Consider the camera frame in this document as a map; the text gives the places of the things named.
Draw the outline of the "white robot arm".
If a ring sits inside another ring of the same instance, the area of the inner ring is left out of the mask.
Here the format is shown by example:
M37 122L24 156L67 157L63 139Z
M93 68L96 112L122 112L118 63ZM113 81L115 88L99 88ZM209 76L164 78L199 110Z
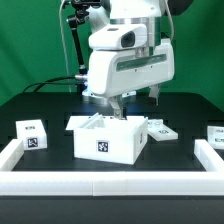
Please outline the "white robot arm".
M149 87L157 99L159 85L174 76L171 40L160 33L169 7L168 0L109 0L109 6L109 23L89 37L88 88L123 119L123 94Z

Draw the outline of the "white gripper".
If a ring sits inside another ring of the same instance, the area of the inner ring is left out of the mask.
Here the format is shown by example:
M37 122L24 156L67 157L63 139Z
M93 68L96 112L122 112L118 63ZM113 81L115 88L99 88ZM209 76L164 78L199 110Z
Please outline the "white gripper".
M114 117L125 120L126 108L120 94L151 86L149 105L157 106L160 86L156 84L173 76L173 48L170 43L162 43L152 56L140 58L135 57L134 49L94 51L89 61L88 86L95 95L109 98Z

